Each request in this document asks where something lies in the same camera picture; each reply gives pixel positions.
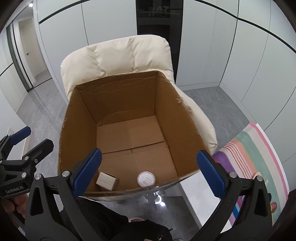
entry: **small white box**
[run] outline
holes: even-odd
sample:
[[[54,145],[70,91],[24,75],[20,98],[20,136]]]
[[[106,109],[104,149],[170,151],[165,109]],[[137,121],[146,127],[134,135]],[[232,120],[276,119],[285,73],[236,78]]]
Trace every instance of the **small white box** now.
[[[112,191],[117,184],[117,178],[108,173],[100,172],[96,184],[102,188]]]

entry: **wall outlet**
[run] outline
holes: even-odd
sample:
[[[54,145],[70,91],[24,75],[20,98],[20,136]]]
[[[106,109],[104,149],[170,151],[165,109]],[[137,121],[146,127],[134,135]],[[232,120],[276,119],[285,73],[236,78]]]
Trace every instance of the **wall outlet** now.
[[[9,127],[7,134],[10,136],[10,135],[14,134],[14,132],[15,131],[11,127]]]

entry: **striped tablecloth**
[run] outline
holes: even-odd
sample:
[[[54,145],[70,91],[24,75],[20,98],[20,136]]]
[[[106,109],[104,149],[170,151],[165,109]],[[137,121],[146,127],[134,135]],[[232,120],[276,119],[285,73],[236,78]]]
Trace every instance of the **striped tablecloth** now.
[[[235,172],[239,177],[263,177],[267,191],[272,196],[271,203],[277,205],[272,213],[274,224],[288,199],[289,186],[281,162],[262,128],[258,124],[249,123],[241,133],[213,154],[213,158],[227,172]],[[231,225],[242,201],[243,197],[239,197],[229,219]]]

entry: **blue gripper pad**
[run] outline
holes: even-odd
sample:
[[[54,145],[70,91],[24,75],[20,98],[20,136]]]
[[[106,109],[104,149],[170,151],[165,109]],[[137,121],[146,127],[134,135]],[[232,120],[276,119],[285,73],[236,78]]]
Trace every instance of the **blue gripper pad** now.
[[[206,155],[199,151],[196,156],[197,165],[200,168],[203,176],[209,184],[215,197],[223,198],[225,196],[225,182],[211,164]]]
[[[102,152],[97,149],[73,181],[72,194],[75,198],[85,193],[101,163]]]
[[[31,128],[26,126],[10,137],[10,144],[16,145],[31,134]]]

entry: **round container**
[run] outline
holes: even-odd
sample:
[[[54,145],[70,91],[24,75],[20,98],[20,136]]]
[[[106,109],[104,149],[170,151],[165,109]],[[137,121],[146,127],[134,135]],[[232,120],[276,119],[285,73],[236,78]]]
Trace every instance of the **round container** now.
[[[141,172],[137,180],[140,187],[149,187],[155,184],[155,176],[151,172]]]

